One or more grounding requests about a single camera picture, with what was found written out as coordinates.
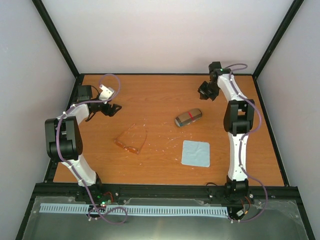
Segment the white ruler strip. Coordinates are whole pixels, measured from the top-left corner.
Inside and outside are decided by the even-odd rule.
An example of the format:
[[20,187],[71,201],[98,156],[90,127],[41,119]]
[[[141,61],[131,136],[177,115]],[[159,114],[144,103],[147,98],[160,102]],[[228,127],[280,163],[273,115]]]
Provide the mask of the white ruler strip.
[[[105,213],[117,205],[107,205],[106,209],[100,210]],[[146,206],[146,205],[124,205],[129,216],[198,216],[225,218],[228,216],[227,207],[223,206]],[[91,210],[89,204],[61,204],[61,203],[41,203],[40,213],[52,214],[88,214]],[[110,215],[125,215],[121,209],[116,209],[109,213]]]

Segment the light blue cloth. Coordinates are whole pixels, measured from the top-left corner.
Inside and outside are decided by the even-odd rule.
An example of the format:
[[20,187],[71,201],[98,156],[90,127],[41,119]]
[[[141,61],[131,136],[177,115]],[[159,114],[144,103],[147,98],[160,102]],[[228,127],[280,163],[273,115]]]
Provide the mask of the light blue cloth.
[[210,167],[210,144],[184,140],[181,163],[196,167]]

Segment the white wall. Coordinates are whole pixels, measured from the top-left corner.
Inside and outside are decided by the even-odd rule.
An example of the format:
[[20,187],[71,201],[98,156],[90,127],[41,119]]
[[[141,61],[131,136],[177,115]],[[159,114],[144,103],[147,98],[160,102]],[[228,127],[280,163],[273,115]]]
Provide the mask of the white wall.
[[44,0],[81,73],[253,73],[293,0]]
[[48,166],[45,120],[74,77],[31,0],[0,1],[0,238],[14,239]]
[[320,239],[320,1],[304,1],[258,78],[290,184]]

